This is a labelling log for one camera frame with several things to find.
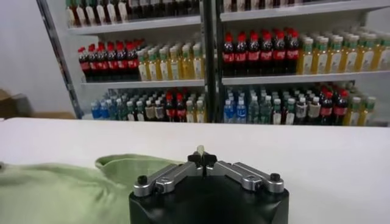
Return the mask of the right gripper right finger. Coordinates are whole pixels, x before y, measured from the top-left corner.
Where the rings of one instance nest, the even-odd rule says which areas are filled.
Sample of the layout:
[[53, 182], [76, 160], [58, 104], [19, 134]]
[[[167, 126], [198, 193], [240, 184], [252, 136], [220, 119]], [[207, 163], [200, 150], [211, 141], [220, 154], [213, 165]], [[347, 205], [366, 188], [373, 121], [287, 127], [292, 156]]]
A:
[[241, 162], [227, 163], [218, 161], [215, 155], [211, 155], [201, 146], [201, 157], [205, 165], [205, 173], [208, 176], [225, 176], [236, 181], [247, 191], [255, 192], [264, 186], [273, 194], [281, 194], [284, 190], [284, 181], [278, 173], [267, 174]]

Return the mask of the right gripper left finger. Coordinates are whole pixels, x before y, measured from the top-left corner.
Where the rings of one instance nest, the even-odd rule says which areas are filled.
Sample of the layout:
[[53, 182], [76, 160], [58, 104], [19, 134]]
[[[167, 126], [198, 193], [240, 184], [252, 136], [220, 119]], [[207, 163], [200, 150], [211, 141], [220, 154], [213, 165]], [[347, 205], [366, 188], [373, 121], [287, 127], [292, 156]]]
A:
[[167, 194], [186, 177], [197, 177], [203, 174], [204, 147], [197, 146], [196, 151], [188, 156], [184, 164], [169, 164], [150, 176], [141, 175], [133, 185], [136, 197], [147, 197], [153, 193]]

